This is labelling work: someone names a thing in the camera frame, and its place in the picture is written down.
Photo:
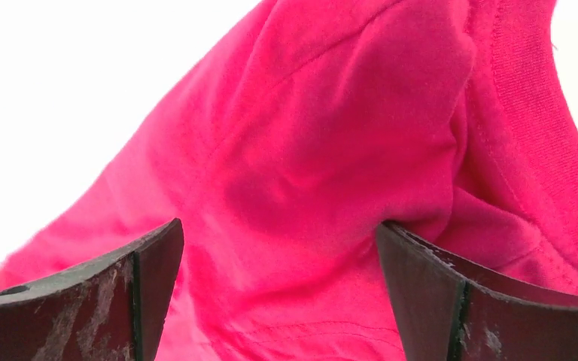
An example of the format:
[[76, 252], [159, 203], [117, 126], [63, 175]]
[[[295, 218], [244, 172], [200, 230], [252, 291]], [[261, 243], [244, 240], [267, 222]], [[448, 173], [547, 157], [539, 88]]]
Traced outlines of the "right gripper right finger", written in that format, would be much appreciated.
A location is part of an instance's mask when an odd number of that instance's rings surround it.
[[578, 360], [578, 296], [509, 278], [392, 222], [376, 245], [408, 360]]

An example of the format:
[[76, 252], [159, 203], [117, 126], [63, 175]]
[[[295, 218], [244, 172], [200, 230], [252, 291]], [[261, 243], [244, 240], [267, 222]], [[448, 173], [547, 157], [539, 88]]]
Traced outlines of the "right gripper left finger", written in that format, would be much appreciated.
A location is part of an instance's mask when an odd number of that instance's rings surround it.
[[0, 360], [153, 360], [184, 249], [171, 222], [0, 292]]

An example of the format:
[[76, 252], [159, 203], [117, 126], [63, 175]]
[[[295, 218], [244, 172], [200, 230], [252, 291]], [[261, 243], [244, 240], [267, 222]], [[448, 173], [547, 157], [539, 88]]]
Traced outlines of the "pink t-shirt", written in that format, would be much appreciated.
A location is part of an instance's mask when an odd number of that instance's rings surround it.
[[578, 295], [578, 131], [552, 1], [263, 1], [0, 290], [177, 217], [160, 360], [402, 360], [374, 230]]

